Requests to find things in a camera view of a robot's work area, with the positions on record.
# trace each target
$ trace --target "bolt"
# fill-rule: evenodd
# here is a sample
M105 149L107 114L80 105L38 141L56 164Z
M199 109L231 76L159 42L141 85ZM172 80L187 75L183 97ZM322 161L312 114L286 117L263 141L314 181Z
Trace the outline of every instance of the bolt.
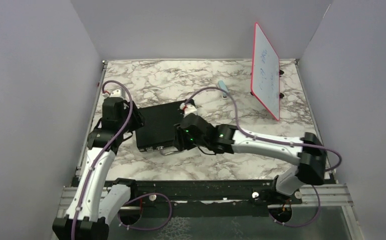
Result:
M157 198L157 196L154 195L154 194L149 196L149 199L150 199L150 201L152 201L152 202L153 202L154 200L156 200L156 198Z
M294 196L297 198L297 199L302 199L302 193L297 191L294 193Z

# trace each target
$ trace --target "whiteboard stand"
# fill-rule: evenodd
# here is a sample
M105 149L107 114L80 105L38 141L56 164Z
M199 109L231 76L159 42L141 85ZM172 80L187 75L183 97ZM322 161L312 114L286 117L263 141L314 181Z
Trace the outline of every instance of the whiteboard stand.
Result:
M280 58L259 24L253 38L252 94L277 120L280 120Z

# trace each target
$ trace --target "marble surface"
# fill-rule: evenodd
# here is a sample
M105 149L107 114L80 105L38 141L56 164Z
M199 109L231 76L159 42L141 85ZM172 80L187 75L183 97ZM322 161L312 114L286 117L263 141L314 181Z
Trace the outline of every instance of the marble surface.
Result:
M250 94L251 60L117 60L110 61L106 80L123 83L139 108L180 101L196 90L215 86L223 80L239 107L240 126L250 131L302 136L315 132L312 118L294 65L282 60L280 121L276 121ZM116 89L109 84L106 89ZM199 114L213 125L235 124L231 101L218 91L203 92L194 98ZM103 97L98 101L93 126L101 116ZM198 149L162 156L159 152L139 152L135 137L124 142L107 175L107 180L243 180L272 179L290 164L253 154L207 156Z

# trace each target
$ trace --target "marble table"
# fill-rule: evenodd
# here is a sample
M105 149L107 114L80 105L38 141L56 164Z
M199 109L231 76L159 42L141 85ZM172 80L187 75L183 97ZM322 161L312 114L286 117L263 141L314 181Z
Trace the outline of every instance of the marble table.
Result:
M180 101L223 80L239 107L240 126L250 131L277 136L315 133L311 114L296 71L295 61L282 60L280 121L276 121L250 94L251 60L116 60L110 61L104 81L123 83L139 108ZM117 86L109 84L107 90ZM194 98L199 114L213 125L235 124L234 107L218 91ZM93 126L101 117L103 97L98 101ZM204 155L198 149L163 156L158 151L139 152L135 135L124 142L107 175L107 180L243 180L273 179L290 164L253 154Z

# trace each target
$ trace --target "wall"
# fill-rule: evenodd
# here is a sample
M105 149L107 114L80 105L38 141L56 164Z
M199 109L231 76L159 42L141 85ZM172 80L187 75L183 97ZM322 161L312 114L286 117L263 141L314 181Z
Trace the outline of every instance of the wall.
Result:
M0 240L50 239L100 68L69 1L0 1Z
M365 239L386 239L386 0L334 0L299 67Z
M100 56L251 58L258 21L281 58L300 58L332 0L72 0Z

